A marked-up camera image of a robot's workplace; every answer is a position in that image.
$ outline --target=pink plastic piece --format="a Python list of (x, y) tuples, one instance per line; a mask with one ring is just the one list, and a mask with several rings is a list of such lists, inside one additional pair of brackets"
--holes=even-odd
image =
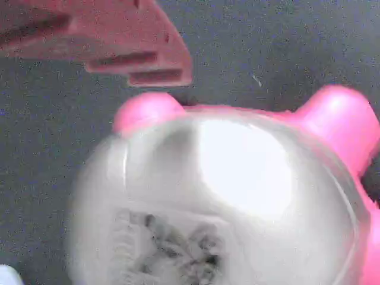
[(169, 94), (148, 92), (128, 100), (115, 115), (113, 130), (121, 134), (154, 125), (185, 113)]
[(364, 174), (378, 150), (380, 126), (363, 95), (342, 86), (328, 86), (295, 114), (305, 129), (324, 139), (352, 174)]
[[(228, 106), (195, 106), (187, 109), (228, 112)], [(345, 163), (371, 214), (371, 228), (360, 285), (380, 284), (380, 210), (367, 196), (360, 177), (369, 166), (380, 142), (380, 124), (369, 102), (359, 92), (342, 86), (318, 91), (295, 113), (254, 112), (276, 118), (319, 137)], [(184, 115), (185, 110), (167, 93), (142, 94), (128, 101), (116, 115), (114, 130), (129, 132), (146, 124)]]
[(182, 86), (190, 54), (154, 0), (0, 1), (0, 55), (84, 62), (133, 86)]

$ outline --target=toy head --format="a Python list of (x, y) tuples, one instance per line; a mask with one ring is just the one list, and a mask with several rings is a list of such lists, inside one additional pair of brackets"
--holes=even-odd
[(139, 128), (110, 137), (89, 161), (74, 204), (75, 278), (358, 284), (372, 226), (351, 175), (360, 161), (348, 166), (301, 130), (310, 110), (170, 110), (154, 123), (129, 113)]

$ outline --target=gray surface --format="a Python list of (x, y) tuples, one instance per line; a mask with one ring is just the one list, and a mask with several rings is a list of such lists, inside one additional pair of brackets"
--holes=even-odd
[[(161, 3), (194, 57), (194, 85), (172, 89), (181, 99), (295, 109), (320, 86), (343, 83), (364, 92), (380, 115), (379, 6)], [(71, 182), (118, 106), (143, 90), (66, 62), (0, 59), (0, 67), (0, 262), (27, 284), (70, 284), (63, 221)], [(365, 181), (376, 197), (378, 165)]]

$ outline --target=pink toy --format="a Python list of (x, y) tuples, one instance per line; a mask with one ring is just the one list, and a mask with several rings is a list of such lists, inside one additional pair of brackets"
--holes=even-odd
[(380, 284), (380, 210), (360, 177), (380, 125), (328, 86), (295, 113), (128, 100), (73, 207), (78, 284)]
[(133, 86), (192, 80), (190, 54), (154, 0), (0, 1), (0, 56), (83, 62)]
[[(209, 108), (222, 112), (226, 110), (225, 106), (192, 107)], [(114, 130), (129, 132), (182, 116), (185, 112), (167, 93), (144, 93), (122, 106), (115, 117)], [(366, 98), (346, 87), (328, 86), (318, 91), (295, 113), (263, 113), (317, 135), (345, 163), (371, 214), (371, 230), (360, 284), (380, 284), (380, 210), (360, 183), (360, 177), (378, 151), (380, 140), (380, 125)]]

